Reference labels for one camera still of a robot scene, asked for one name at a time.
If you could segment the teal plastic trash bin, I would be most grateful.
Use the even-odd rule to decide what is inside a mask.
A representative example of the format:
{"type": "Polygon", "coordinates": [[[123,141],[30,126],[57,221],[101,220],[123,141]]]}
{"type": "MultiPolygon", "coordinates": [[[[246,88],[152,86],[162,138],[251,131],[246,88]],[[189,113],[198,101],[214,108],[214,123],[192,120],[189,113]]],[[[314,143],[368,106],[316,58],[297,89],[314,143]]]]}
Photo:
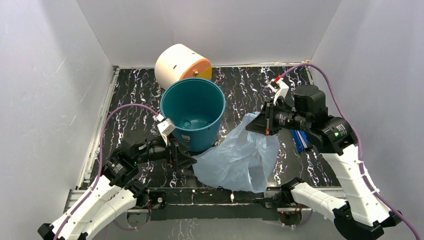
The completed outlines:
{"type": "Polygon", "coordinates": [[[175,125],[173,136],[191,152],[203,152],[216,143],[225,108],[222,89],[195,77],[173,83],[160,100],[161,114],[175,125]]]}

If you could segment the translucent blue plastic bag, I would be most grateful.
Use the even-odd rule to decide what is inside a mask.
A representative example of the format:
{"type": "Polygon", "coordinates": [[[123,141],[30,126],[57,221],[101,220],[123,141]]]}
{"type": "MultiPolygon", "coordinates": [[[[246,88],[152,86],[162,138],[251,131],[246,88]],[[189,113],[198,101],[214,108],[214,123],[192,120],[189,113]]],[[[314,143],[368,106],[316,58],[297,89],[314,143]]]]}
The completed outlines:
{"type": "Polygon", "coordinates": [[[246,114],[215,147],[196,155],[193,171],[204,185],[231,191],[262,193],[268,185],[280,151],[277,136],[247,131],[258,112],[246,114]]]}

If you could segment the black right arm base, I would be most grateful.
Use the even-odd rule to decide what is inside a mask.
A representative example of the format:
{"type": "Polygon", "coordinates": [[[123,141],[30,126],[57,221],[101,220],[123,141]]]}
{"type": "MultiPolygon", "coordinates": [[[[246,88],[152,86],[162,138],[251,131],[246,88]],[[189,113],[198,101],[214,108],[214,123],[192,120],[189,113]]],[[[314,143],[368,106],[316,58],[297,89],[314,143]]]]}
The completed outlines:
{"type": "Polygon", "coordinates": [[[259,204],[266,209],[276,209],[278,219],[283,227],[295,229],[307,224],[312,218],[311,210],[306,218],[303,218],[305,205],[294,202],[287,190],[272,187],[263,192],[262,197],[254,198],[253,204],[259,204]]]}

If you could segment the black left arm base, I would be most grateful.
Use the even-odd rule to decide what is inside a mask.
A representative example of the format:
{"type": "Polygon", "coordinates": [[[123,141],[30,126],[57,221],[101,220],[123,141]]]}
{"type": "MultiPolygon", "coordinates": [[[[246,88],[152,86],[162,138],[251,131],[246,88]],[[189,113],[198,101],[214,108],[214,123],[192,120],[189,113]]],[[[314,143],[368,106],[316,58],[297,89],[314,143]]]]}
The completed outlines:
{"type": "Polygon", "coordinates": [[[154,212],[158,212],[160,215],[166,209],[166,206],[167,194],[165,191],[146,188],[136,195],[134,206],[125,211],[128,226],[120,225],[120,228],[134,231],[144,227],[152,221],[154,212]]]}

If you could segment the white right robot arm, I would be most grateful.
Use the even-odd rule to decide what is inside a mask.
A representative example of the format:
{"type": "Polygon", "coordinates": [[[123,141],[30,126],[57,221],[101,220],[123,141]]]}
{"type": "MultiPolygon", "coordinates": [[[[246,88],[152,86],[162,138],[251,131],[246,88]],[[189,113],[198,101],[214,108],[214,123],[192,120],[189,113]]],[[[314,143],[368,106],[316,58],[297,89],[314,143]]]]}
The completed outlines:
{"type": "Polygon", "coordinates": [[[272,136],[282,129],[304,132],[308,142],[329,163],[345,199],[317,190],[295,177],[270,198],[288,207],[307,206],[332,221],[347,240],[376,240],[384,228],[402,220],[377,196],[363,162],[358,158],[358,139],[342,117],[328,114],[325,93],[317,86],[302,85],[294,90],[294,105],[278,97],[268,101],[246,130],[272,136]]]}

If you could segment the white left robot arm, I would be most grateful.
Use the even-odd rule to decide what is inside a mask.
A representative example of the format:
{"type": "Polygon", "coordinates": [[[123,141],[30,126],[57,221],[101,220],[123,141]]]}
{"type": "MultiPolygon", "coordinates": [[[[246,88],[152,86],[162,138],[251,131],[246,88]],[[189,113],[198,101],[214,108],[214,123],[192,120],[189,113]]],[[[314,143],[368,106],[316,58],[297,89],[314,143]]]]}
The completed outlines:
{"type": "Polygon", "coordinates": [[[37,232],[44,240],[91,240],[101,229],[131,208],[163,209],[166,193],[149,188],[137,175],[143,164],[164,161],[175,172],[197,163],[178,139],[156,137],[130,145],[122,142],[105,162],[99,179],[53,223],[37,232]]]}

